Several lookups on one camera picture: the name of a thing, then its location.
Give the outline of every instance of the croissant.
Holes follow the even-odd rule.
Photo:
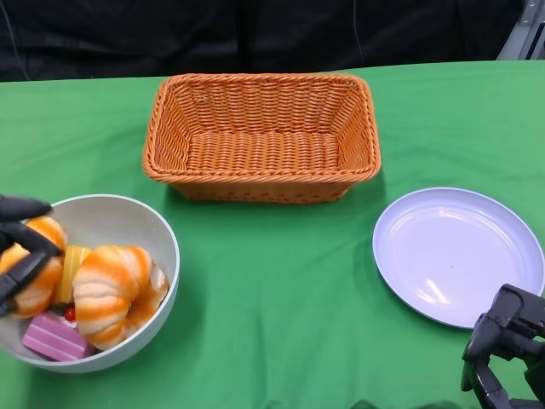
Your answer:
[[[38,217],[26,225],[45,236],[61,250],[66,249],[66,231],[51,217]],[[17,244],[7,249],[0,258],[0,275],[6,273],[27,254],[28,251]],[[16,310],[13,316],[28,318],[48,308],[55,286],[62,275],[62,263],[62,257],[51,258],[39,275],[14,297]]]
[[[138,331],[158,310],[169,283],[140,247],[103,245],[73,280],[77,328],[101,350]]]

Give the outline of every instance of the pink cake slice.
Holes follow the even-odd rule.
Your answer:
[[[81,360],[93,354],[95,348],[75,328],[59,315],[36,315],[26,330],[23,345],[52,360]]]

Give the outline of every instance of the yellow food item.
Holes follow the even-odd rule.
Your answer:
[[[53,304],[74,301],[74,287],[72,286],[72,281],[74,280],[77,269],[90,252],[91,249],[89,247],[80,247],[78,245],[69,245],[66,247],[65,265],[62,270],[62,278],[57,283],[54,290]]]

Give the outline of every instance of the red cherry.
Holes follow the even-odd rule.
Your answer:
[[[68,322],[74,322],[76,320],[76,309],[68,308],[65,311],[65,320]]]

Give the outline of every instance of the basket rim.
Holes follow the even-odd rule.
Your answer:
[[[165,96],[172,86],[183,83],[229,83],[253,81],[292,82],[306,79],[319,82],[350,82],[355,84],[359,92],[366,96],[365,116],[370,132],[371,151],[370,164],[364,168],[344,170],[169,170],[155,162],[155,141],[158,125],[164,113]],[[165,79],[158,88],[157,96],[147,127],[146,142],[142,155],[144,173],[155,181],[167,183],[271,183],[271,182],[356,182],[375,176],[381,168],[381,152],[378,144],[375,108],[371,98],[369,85],[360,77],[340,73],[311,74],[181,74]]]

